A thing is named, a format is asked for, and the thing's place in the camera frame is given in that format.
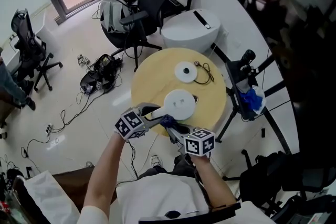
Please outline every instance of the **blue object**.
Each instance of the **blue object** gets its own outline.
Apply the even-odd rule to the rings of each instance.
[[[243,102],[247,104],[248,109],[259,110],[263,98],[258,96],[253,88],[249,89],[247,93],[240,92],[239,94],[242,97]]]
[[[178,122],[172,116],[165,115],[162,117],[162,120],[160,121],[160,125],[162,125],[165,128],[172,128],[178,125]]]

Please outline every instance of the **person's arm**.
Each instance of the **person's arm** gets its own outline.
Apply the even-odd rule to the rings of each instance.
[[[111,199],[117,183],[119,160],[125,140],[120,134],[114,133],[94,168],[84,206],[95,206],[107,217],[110,214]]]
[[[196,165],[197,171],[202,179],[203,186],[214,208],[237,203],[237,200],[232,194],[229,186],[219,176],[206,156],[197,157],[191,155],[191,159]]]

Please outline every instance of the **white tiled floor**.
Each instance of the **white tiled floor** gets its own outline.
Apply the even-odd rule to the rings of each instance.
[[[20,148],[26,147],[28,141],[33,138],[47,141],[44,134],[47,124],[52,123],[55,128],[61,127],[60,112],[65,109],[66,120],[69,120],[86,102],[87,97],[83,97],[80,105],[76,103],[80,80],[85,75],[85,67],[78,66],[77,56],[83,54],[94,61],[102,54],[111,54],[116,50],[104,36],[99,21],[91,19],[96,8],[97,4],[81,11],[61,24],[54,32],[59,41],[59,50],[55,53],[53,61],[62,61],[64,67],[53,68],[48,74],[53,91],[48,91],[42,79],[38,85],[40,91],[33,92],[31,95],[36,102],[36,111],[31,111],[29,108],[16,110],[7,119],[8,139],[0,141],[0,157],[3,158],[7,154],[8,160],[20,167],[24,174],[25,167],[32,166],[32,163],[21,157]],[[150,42],[157,45],[163,44],[159,35],[151,37]],[[144,48],[140,63],[154,52],[156,50]],[[49,170],[55,174],[80,169],[87,161],[94,164],[98,161],[111,136],[114,123],[120,114],[131,106],[130,87],[134,76],[134,60],[126,56],[123,59],[124,64],[120,74],[122,84],[119,87],[95,100],[83,115],[76,118],[61,133],[51,134],[50,143],[32,142],[30,144],[29,157],[40,170]],[[220,68],[223,79],[230,87],[224,64],[215,54],[211,55],[211,60]],[[231,109],[232,104],[228,99],[223,118],[217,126],[218,130],[224,126]],[[266,138],[261,138],[263,127],[266,128]],[[137,154],[134,165],[138,174],[149,167],[148,161],[145,160],[148,155],[153,154],[159,154],[163,159],[164,167],[172,170],[173,160],[178,152],[176,146],[171,144],[167,137],[157,136],[151,131],[145,137],[132,142]],[[258,154],[269,155],[282,150],[275,133],[264,117],[245,123],[238,115],[225,133],[222,144],[216,144],[216,150],[212,155],[212,163],[216,170],[221,175],[239,176],[246,169],[244,156],[240,153],[243,148],[249,152],[252,162]],[[118,180],[131,179],[134,174],[130,167],[129,145],[125,146],[121,160]],[[239,195],[238,182],[229,182],[229,185]]]

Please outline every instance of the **black pants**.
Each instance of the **black pants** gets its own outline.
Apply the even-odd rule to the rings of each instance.
[[[182,155],[178,156],[174,160],[174,169],[172,172],[168,173],[166,169],[161,166],[154,166],[153,168],[148,169],[142,175],[139,176],[138,180],[146,176],[154,176],[160,173],[175,175],[175,176],[187,176],[195,178],[196,168],[190,165]]]

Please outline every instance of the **controller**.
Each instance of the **controller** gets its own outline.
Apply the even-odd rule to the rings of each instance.
[[[149,114],[156,115],[155,111],[159,108],[160,106],[155,104],[141,103],[136,107],[127,109],[115,124],[115,131],[128,141],[131,138],[144,136],[150,128],[169,119],[171,124],[165,124],[165,128],[171,142],[178,145],[178,151],[182,155],[204,156],[215,149],[215,133],[210,130],[177,123],[169,115],[151,120],[146,117]]]

